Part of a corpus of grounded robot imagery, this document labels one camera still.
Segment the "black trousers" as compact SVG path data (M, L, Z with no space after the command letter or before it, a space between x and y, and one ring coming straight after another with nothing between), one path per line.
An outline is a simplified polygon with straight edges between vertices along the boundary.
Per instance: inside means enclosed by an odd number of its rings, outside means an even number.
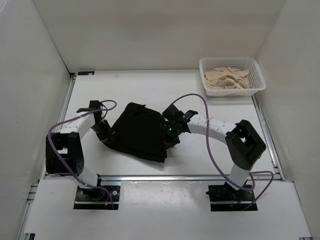
M112 126L114 133L103 142L108 148L142 160L164 163L167 149L180 143L166 135L164 117L145 105L130 102Z

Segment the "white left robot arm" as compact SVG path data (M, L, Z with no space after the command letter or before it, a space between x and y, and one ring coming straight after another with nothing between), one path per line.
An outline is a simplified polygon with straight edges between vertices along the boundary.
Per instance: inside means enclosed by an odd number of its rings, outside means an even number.
M99 182L99 175L85 167L81 140L93 130L103 144L114 143L115 131L105 119L117 106L114 100L91 100L89 107L80 108L74 118L49 128L45 143L45 169L50 175L70 176L93 200L100 200L108 192Z

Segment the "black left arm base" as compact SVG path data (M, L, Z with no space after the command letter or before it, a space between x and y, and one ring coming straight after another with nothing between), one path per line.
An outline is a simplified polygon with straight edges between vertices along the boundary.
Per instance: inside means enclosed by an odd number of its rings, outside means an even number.
M118 210L121 195L121 183L103 181L102 187L108 190L110 196L101 189L80 188L76 189L73 208L75 210Z

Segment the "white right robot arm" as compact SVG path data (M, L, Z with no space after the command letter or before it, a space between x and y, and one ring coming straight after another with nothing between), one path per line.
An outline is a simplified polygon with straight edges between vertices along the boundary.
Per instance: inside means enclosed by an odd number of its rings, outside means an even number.
M179 143L179 135L182 133L205 136L207 147L210 138L227 146L233 161L230 175L224 177L227 184L224 193L227 198L236 200L243 191L254 189L253 186L245 188L245 183L267 147L249 121L219 121L202 116L194 110L184 113L173 104L162 112L162 116L165 119L165 140L169 148Z

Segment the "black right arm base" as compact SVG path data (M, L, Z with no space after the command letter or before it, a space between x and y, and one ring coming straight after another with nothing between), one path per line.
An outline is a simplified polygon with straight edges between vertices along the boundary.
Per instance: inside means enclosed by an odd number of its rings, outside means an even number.
M209 196L211 212L258 211L253 191L235 190L224 185L209 185L206 194Z

